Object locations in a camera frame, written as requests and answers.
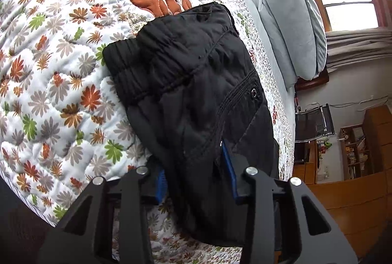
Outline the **wooden desk cabinet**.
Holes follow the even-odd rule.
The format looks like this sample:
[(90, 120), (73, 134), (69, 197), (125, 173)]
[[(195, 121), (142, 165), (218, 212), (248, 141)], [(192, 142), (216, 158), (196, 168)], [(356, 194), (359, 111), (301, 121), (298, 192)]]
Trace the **wooden desk cabinet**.
[(310, 160), (295, 165), (293, 172), (327, 209), (358, 258), (370, 252), (391, 221), (391, 111), (386, 105), (368, 109), (361, 124), (375, 167), (373, 174), (318, 184), (315, 143), (310, 144)]

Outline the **black pants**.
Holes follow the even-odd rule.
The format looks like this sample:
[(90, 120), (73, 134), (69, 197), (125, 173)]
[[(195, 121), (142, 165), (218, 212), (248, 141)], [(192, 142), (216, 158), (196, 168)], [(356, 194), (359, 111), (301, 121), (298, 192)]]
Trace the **black pants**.
[(247, 209), (234, 201), (221, 146), (275, 177), (278, 143), (229, 10), (212, 2), (158, 17), (103, 57), (131, 127), (165, 168), (177, 226), (202, 243), (243, 245)]

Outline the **folded light blue duvet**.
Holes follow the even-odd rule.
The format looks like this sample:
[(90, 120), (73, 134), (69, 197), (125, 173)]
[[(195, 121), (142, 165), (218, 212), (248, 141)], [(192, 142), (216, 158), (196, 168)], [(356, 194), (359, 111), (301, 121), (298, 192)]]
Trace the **folded light blue duvet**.
[(327, 40), (315, 0), (262, 0), (283, 38), (283, 51), (274, 47), (286, 87), (299, 78), (312, 80), (326, 65)]

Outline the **light blue bed sheet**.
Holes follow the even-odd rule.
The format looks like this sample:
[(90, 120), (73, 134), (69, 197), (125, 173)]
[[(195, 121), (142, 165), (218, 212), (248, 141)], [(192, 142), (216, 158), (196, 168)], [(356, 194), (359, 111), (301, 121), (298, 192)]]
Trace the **light blue bed sheet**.
[(272, 15), (269, 15), (267, 8), (262, 4), (262, 0), (245, 0), (245, 4), (250, 12), (258, 35), (261, 39), (264, 51), (269, 59), (269, 64), (273, 73), (274, 81), (277, 85), (278, 93), (282, 100), (282, 106), (288, 120), (288, 130), (292, 142), (295, 139), (295, 111), (294, 111), (294, 86), (286, 87), (284, 76), (280, 71), (274, 53), (274, 47), (278, 47), (278, 52), (283, 51), (283, 38), (278, 30), (278, 26)]

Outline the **wooden bookshelf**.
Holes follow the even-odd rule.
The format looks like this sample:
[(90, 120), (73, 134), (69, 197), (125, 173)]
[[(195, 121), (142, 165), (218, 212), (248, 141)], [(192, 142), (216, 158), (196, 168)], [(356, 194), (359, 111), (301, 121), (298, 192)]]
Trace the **wooden bookshelf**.
[(354, 180), (375, 172), (370, 147), (362, 124), (340, 129), (344, 180)]

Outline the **grey curtain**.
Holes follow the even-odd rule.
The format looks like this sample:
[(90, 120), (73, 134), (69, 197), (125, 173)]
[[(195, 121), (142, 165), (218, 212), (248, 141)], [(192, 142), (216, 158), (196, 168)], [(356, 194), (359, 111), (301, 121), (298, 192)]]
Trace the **grey curtain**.
[(391, 28), (377, 27), (326, 33), (329, 72), (370, 60), (391, 57)]

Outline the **floral quilted bedspread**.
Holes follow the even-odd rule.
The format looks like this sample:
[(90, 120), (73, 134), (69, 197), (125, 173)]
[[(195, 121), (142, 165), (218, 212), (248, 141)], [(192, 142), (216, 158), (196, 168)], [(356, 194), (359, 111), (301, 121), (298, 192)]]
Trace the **floral quilted bedspread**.
[[(264, 88), (287, 179), (294, 142), (245, 0), (157, 1), (169, 13), (211, 1), (229, 8)], [(146, 162), (102, 52), (152, 19), (130, 0), (1, 0), (2, 263), (34, 263), (46, 231), (89, 181)]]

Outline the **black mesh office chair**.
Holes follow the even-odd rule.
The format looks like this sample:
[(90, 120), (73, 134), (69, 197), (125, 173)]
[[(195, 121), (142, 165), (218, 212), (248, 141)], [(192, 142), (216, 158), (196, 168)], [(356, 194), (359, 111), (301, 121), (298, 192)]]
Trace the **black mesh office chair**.
[(295, 115), (295, 142), (305, 143), (335, 134), (328, 104)]

